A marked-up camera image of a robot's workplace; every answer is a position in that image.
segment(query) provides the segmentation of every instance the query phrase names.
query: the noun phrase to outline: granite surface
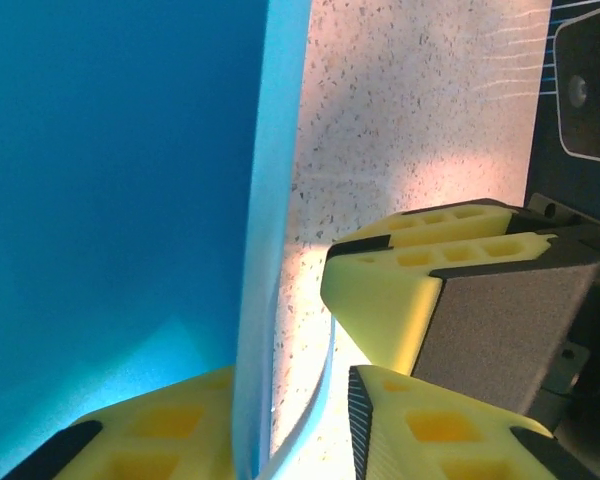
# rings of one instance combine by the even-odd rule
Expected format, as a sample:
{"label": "granite surface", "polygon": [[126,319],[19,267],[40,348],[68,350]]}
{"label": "granite surface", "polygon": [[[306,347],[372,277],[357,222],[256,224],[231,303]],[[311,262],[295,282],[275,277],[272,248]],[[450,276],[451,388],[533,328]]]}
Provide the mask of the granite surface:
{"label": "granite surface", "polygon": [[[325,251],[396,210],[523,199],[549,0],[316,0],[278,310],[275,450],[316,383]],[[289,478],[354,478],[337,333],[326,417]]]}

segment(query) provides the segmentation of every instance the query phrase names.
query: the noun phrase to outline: blue plastic panel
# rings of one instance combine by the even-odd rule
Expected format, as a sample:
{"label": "blue plastic panel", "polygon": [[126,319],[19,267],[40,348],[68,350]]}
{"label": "blue plastic panel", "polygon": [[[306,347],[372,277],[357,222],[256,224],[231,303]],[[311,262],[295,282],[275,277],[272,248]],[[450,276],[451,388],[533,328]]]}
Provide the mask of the blue plastic panel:
{"label": "blue plastic panel", "polygon": [[0,474],[79,415],[235,361],[250,188],[282,168],[277,241],[301,75],[254,173],[266,11],[0,1]]}

